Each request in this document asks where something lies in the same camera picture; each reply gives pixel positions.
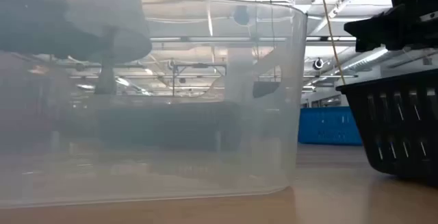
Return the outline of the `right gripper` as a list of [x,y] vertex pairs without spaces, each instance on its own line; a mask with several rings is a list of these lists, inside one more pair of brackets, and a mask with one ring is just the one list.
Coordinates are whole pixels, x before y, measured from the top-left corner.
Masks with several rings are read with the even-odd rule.
[[387,11],[344,25],[344,31],[357,38],[356,52],[386,49],[389,38],[396,38],[399,47],[438,48],[438,0],[391,2]]

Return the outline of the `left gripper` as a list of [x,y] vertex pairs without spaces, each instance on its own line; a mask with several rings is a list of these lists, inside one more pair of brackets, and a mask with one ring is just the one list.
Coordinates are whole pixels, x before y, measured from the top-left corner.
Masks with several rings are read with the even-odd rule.
[[0,0],[0,51],[76,60],[107,53],[110,27],[96,35],[68,26],[67,7],[66,0]]

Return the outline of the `black slotted plastic basket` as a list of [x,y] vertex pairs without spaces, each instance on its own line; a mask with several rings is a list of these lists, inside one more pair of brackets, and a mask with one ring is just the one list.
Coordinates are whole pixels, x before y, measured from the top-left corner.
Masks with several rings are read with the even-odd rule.
[[338,86],[370,166],[438,185],[438,69]]

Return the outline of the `clear plastic bin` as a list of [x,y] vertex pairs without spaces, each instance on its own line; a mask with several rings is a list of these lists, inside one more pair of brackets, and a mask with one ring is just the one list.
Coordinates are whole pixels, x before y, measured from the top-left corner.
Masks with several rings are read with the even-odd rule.
[[[152,49],[115,65],[114,95],[94,93],[99,63],[0,51],[0,209],[256,195],[290,185],[307,16],[242,0],[142,5]],[[179,66],[174,97],[170,60]],[[254,82],[280,86],[254,98]],[[219,101],[240,107],[233,151],[113,147],[99,135],[100,110]]]

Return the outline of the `black tripod stand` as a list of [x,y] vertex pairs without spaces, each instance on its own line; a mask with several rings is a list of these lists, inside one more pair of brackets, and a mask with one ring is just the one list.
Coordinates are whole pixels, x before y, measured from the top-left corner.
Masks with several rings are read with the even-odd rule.
[[174,60],[168,62],[168,68],[172,71],[172,96],[175,96],[175,80],[178,75],[179,66]]

